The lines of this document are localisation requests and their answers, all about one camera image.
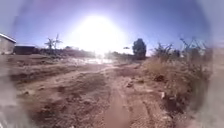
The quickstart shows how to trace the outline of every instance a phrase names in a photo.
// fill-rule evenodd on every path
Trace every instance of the bush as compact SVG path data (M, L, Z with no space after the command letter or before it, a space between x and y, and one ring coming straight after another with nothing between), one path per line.
M136 59L143 60L146 55L146 45L141 38L134 42L132 47Z

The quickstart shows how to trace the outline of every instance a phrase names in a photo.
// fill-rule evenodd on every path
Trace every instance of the dry shrub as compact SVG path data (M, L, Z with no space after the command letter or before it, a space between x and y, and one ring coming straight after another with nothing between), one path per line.
M165 92L168 102L174 101L176 109L184 111L188 105L195 110L200 107L209 79L209 72L202 65L153 58L146 60L141 68L143 76L157 83L160 91ZM155 81L158 76L164 77L160 84Z

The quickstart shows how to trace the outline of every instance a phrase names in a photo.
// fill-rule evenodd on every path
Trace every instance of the dirt road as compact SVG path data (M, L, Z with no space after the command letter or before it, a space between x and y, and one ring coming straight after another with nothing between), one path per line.
M134 67L88 65L41 81L28 80L18 83L18 97L40 128L172 127L161 109L160 94L135 82Z

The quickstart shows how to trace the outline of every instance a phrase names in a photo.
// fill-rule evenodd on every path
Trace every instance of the rock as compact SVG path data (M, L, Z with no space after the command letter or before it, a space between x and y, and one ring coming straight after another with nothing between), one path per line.
M128 85L126 87L128 87L128 88L133 87L133 83L128 83Z
M25 91L23 94L24 95L29 95L30 93L28 91Z
M165 77L163 75L158 75L154 78L154 81L156 82L164 82L165 81Z
M165 92L161 92L161 99L164 99L166 96L166 93Z

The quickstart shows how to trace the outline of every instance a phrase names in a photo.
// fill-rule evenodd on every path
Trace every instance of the tree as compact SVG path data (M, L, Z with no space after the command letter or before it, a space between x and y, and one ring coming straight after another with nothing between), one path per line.
M136 59L145 59L146 45L141 38L134 42L132 50Z
M53 39L48 38L48 42L45 43L45 45L47 45L48 49L52 50L52 47L54 46Z
M62 43L62 41L59 40L59 34L57 34L56 39L54 40L54 49L57 49L57 44Z

